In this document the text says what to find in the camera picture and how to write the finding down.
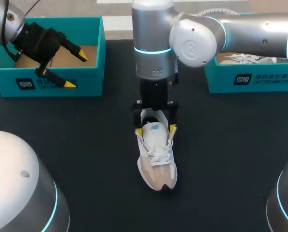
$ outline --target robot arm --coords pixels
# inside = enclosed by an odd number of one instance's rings
[[[4,46],[8,55],[17,61],[21,54],[24,54],[39,63],[39,67],[35,70],[39,77],[47,78],[58,87],[76,88],[75,85],[55,75],[46,67],[61,45],[81,61],[87,61],[81,48],[69,41],[63,33],[53,28],[44,29],[36,23],[29,25],[24,19],[25,14],[21,10],[8,0],[0,0],[0,44]],[[15,46],[18,50],[17,55],[7,49],[8,43]]]
[[[177,12],[173,0],[133,0],[132,16],[141,94],[133,106],[137,131],[142,109],[169,110],[169,128],[176,124],[178,105],[168,100],[175,56],[190,67],[204,66],[223,52],[288,58],[288,13],[207,11],[192,16]]]
[[[288,58],[288,13],[181,15],[169,41],[191,67],[204,66],[222,52]]]

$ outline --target shoe sole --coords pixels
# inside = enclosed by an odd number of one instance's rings
[[[145,181],[145,183],[146,183],[151,189],[153,189],[154,191],[161,192],[162,189],[161,189],[161,190],[156,190],[156,189],[155,189],[154,187],[152,187],[152,186],[149,184],[149,182],[146,180],[145,175],[143,174],[143,171],[142,171],[142,168],[141,168],[140,157],[139,157],[138,160],[137,160],[137,166],[138,166],[139,173],[140,173],[140,175],[142,176],[142,178],[143,178],[143,180]],[[178,176],[176,164],[175,164],[175,173],[176,173],[176,175],[175,175],[176,178],[175,178],[174,187],[175,187],[175,185],[176,185],[176,183],[177,183],[177,176]]]

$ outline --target teal shoe box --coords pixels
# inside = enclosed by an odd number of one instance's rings
[[[35,68],[14,68],[15,62],[0,45],[0,93],[3,97],[90,97],[101,96],[106,56],[106,40],[101,17],[26,18],[42,27],[54,28],[66,34],[77,45],[97,46],[95,66],[52,67],[52,72],[77,86],[75,89],[57,88],[45,78],[39,78]],[[17,53],[12,44],[10,51]]]
[[[288,63],[218,64],[205,67],[210,93],[288,91]]]

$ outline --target white sneaker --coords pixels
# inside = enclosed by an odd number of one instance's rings
[[[143,110],[142,135],[136,132],[140,156],[137,166],[146,184],[155,191],[173,189],[177,182],[177,167],[173,156],[173,137],[162,111]]]
[[[233,54],[226,58],[230,58],[220,62],[219,64],[269,64],[269,63],[284,63],[288,62],[287,58],[276,57],[259,57],[250,54]]]

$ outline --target shoe tongue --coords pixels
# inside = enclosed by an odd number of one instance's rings
[[[160,122],[147,123],[143,126],[143,139],[150,149],[167,145],[167,127]]]

